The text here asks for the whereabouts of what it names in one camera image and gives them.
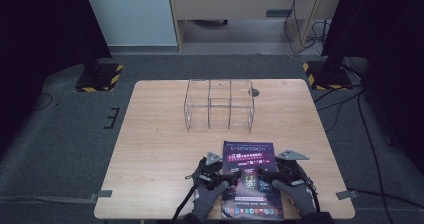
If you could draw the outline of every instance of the gray carpet floor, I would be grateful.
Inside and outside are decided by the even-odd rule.
[[[138,80],[306,80],[302,64],[319,59],[312,55],[259,54],[115,56],[114,61],[123,64],[124,68],[117,85],[109,92],[74,92],[82,65],[51,75],[45,81],[34,111],[0,163],[0,223],[102,223],[93,215],[94,203],[37,202],[18,197],[86,200],[97,193]],[[353,83],[359,84],[353,75],[350,77]],[[316,102],[317,109],[344,101],[360,91],[357,87],[332,92]],[[314,99],[325,93],[327,91],[311,90]],[[360,194],[352,200],[356,216],[351,220],[336,220],[336,223],[390,223],[380,195],[378,170],[393,222],[424,223],[424,177],[401,148],[386,144],[384,130],[365,96],[354,97],[340,109],[339,105],[334,105],[319,111],[324,129],[329,130],[327,137],[343,179],[348,188]],[[115,114],[112,108],[120,108],[120,112],[114,128],[105,129],[111,124],[108,116]],[[109,223],[139,221],[113,220]]]

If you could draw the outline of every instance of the gray floor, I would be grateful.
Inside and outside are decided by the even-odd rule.
[[[94,203],[40,203],[17,197],[66,197],[81,201],[87,200],[91,193],[97,193],[137,80],[191,77],[306,79],[301,65],[307,60],[320,60],[317,53],[322,46],[314,45],[294,54],[285,38],[282,23],[281,19],[230,20],[226,26],[190,22],[181,52],[154,48],[136,53],[114,53],[114,61],[123,64],[124,69],[111,92],[73,92],[82,65],[50,76],[43,90],[48,95],[41,95],[35,107],[41,110],[28,117],[7,157],[0,163],[0,197],[3,198],[0,222],[102,223],[93,215]],[[351,61],[366,69],[365,60],[347,59],[350,64]],[[359,83],[355,76],[350,74],[350,78],[353,83]],[[331,93],[316,103],[317,109],[343,101],[360,90]],[[326,91],[311,90],[315,100],[324,93]],[[115,107],[121,108],[115,128],[104,129],[110,124],[107,116],[114,114],[111,108]],[[338,106],[323,109],[319,115],[325,130],[336,123],[327,132],[327,137],[346,186],[360,191],[360,197],[352,200],[355,217],[336,220],[336,223],[390,223],[383,198],[378,194],[381,193],[379,172],[384,192],[394,196],[386,196],[393,223],[424,223],[424,177],[401,148],[386,144],[384,131],[370,104],[363,97],[354,98],[341,106],[339,114],[337,110]],[[5,197],[12,198],[13,202],[5,201]]]

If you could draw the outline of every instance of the wall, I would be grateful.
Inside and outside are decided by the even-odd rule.
[[[108,46],[177,46],[169,0],[90,0]]]

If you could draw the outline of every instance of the black glove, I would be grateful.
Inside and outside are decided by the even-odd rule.
[[[205,223],[209,212],[213,208],[215,200],[228,188],[228,186],[228,182],[224,181],[217,188],[208,190],[203,184],[199,184],[193,194],[194,208],[191,213],[195,215],[201,223]]]
[[[278,180],[274,180],[272,181],[272,185],[289,196],[291,204],[296,207],[300,217],[316,213],[315,207],[312,204],[312,191],[305,183],[292,187]]]

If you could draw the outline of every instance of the book cover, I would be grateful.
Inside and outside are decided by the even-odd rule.
[[[241,178],[222,194],[222,217],[284,220],[281,193],[261,180],[258,166],[277,171],[273,143],[224,142],[222,174],[240,169]]]

